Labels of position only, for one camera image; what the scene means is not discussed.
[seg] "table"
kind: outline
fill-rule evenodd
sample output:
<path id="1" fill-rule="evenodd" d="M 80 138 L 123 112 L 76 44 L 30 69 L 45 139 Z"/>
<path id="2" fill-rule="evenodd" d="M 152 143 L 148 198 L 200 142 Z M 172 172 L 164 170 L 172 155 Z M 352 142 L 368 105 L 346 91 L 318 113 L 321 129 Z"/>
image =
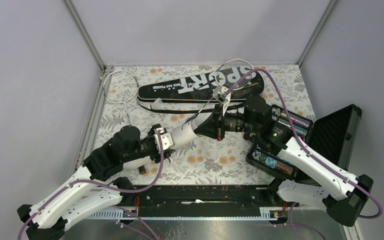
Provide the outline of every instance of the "table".
<path id="1" fill-rule="evenodd" d="M 164 82 L 216 71 L 218 65 L 172 65 L 172 66 L 119 66 L 114 71 L 127 70 L 138 78 L 140 86 Z M 315 120 L 313 108 L 304 85 L 298 65 L 261 65 L 273 76 L 287 108 L 308 119 Z M 264 74 L 264 92 L 261 95 L 268 104 L 281 105 L 280 99 Z M 160 107 L 175 110 L 198 110 L 202 103 L 164 103 Z M 132 125 L 141 131 L 141 138 L 146 136 L 150 127 L 161 124 L 171 131 L 185 122 L 191 114 L 163 114 L 147 111 L 133 99 L 127 103 Z M 210 113 L 203 113 L 207 118 Z M 121 127 L 128 125 L 124 106 L 106 102 L 99 123 L 94 148 L 100 147 Z M 201 137 L 176 150 L 171 163 L 164 162 L 161 178 L 157 185 L 268 185 L 273 177 L 264 171 L 246 163 L 246 155 L 251 143 L 243 139 L 242 133 L 227 132 L 223 141 Z M 147 185 L 156 176 L 159 163 L 145 166 L 146 173 L 138 170 L 122 171 L 118 177 L 128 177 L 133 185 Z"/>

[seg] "gray leaf pattern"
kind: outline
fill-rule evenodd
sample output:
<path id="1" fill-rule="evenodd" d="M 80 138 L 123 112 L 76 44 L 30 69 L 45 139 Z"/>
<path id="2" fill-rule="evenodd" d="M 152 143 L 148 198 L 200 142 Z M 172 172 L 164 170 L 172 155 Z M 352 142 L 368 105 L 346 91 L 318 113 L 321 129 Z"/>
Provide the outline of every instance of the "gray leaf pattern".
<path id="1" fill-rule="evenodd" d="M 114 71 L 127 70 L 138 79 L 139 86 L 163 82 L 192 75 L 204 74 L 217 70 L 218 65 L 176 65 L 176 66 L 119 66 Z M 315 119 L 309 96 L 297 65 L 263 65 L 254 64 L 255 68 L 265 68 L 276 81 L 286 106 L 292 112 Z M 281 105 L 279 96 L 269 78 L 263 75 L 264 93 L 262 97 L 268 104 Z M 141 102 L 149 107 L 149 102 Z M 150 127 L 161 124 L 171 131 L 188 119 L 191 114 L 162 114 L 146 111 L 138 106 L 135 99 L 127 102 L 130 120 L 140 129 L 141 138 L 145 137 Z M 194 103 L 164 103 L 161 108 L 171 110 L 198 110 L 202 104 Z M 210 114 L 203 113 L 198 117 L 206 119 Z M 100 147 L 111 138 L 121 127 L 127 125 L 126 111 L 122 104 L 107 103 L 100 119 L 99 129 L 94 148 Z M 249 165 L 246 155 L 251 143 L 243 139 L 239 132 L 226 133 L 223 141 L 201 137 L 176 150 L 164 167 L 159 185 L 207 185 L 207 184 L 269 184 L 273 177 L 266 172 Z M 155 178 L 160 164 L 151 163 L 145 166 L 147 173 L 140 175 L 137 170 L 122 171 L 112 179 L 126 176 L 134 185 L 146 185 Z"/>

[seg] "floral tablecloth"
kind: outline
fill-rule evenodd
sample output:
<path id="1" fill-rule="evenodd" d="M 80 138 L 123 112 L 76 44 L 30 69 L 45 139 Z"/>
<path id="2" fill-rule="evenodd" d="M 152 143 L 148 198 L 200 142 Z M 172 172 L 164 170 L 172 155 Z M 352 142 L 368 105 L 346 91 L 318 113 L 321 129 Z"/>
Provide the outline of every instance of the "floral tablecloth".
<path id="1" fill-rule="evenodd" d="M 140 86 L 184 78 L 213 72 L 217 65 L 184 65 L 184 66 L 121 66 L 114 71 L 128 70 L 137 78 Z M 304 85 L 300 69 L 297 65 L 257 65 L 270 72 L 280 88 L 286 105 L 293 111 L 306 118 L 314 120 L 314 112 Z M 263 75 L 264 92 L 261 95 L 268 104 L 281 105 L 278 95 L 270 82 Z M 164 103 L 162 109 L 198 110 L 202 103 Z M 146 136 L 153 124 L 161 124 L 171 131 L 185 122 L 191 114 L 163 114 L 147 111 L 135 99 L 127 103 L 133 126 L 141 131 L 141 138 Z M 210 113 L 203 113 L 201 118 L 207 118 Z M 111 138 L 121 127 L 128 125 L 124 106 L 106 102 L 95 141 L 95 148 L 100 147 Z M 158 185 L 265 185 L 273 177 L 254 166 L 249 165 L 245 158 L 251 143 L 243 139 L 242 133 L 227 132 L 223 141 L 201 137 L 190 144 L 176 150 L 171 163 L 164 161 L 164 168 Z M 147 185 L 156 176 L 159 163 L 145 166 L 146 173 L 139 174 L 138 170 L 122 171 L 111 179 L 126 176 L 134 185 Z"/>

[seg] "black strap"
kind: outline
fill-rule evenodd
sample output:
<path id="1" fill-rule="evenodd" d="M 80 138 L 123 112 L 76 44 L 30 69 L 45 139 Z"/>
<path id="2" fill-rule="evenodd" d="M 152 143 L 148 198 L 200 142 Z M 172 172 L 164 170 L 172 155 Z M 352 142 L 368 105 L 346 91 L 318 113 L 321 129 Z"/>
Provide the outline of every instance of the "black strap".
<path id="1" fill-rule="evenodd" d="M 139 103 L 139 99 L 136 99 L 136 101 L 137 101 L 137 104 L 141 108 L 148 110 L 148 111 L 151 111 L 153 113 L 157 113 L 157 114 L 196 114 L 199 111 L 199 110 L 185 110 L 185 111 L 181 111 L 181 110 L 157 110 L 157 109 L 147 108 L 146 106 L 142 106 Z M 239 109 L 239 108 L 242 108 L 243 106 L 244 106 L 244 103 L 240 103 L 240 104 L 233 105 L 233 106 L 228 106 L 227 111 Z M 214 110 L 214 108 L 203 109 L 201 111 L 201 113 L 212 113 L 213 110 Z"/>

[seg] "gray wall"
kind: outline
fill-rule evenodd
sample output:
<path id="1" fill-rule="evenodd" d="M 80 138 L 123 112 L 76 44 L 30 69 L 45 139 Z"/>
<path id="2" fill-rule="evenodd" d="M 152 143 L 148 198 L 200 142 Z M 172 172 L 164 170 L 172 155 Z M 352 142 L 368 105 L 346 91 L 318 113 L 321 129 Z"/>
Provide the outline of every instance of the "gray wall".
<path id="1" fill-rule="evenodd" d="M 0 0 L 0 240 L 69 176 L 99 72 L 62 1 Z"/>
<path id="2" fill-rule="evenodd" d="M 107 64 L 296 63 L 329 0 L 73 0 Z"/>
<path id="3" fill-rule="evenodd" d="M 314 112 L 363 110 L 349 170 L 374 179 L 384 208 L 384 0 L 342 0 L 302 66 Z M 369 202 L 362 211 L 376 213 Z M 358 221 L 365 240 L 384 239 L 384 214 Z"/>

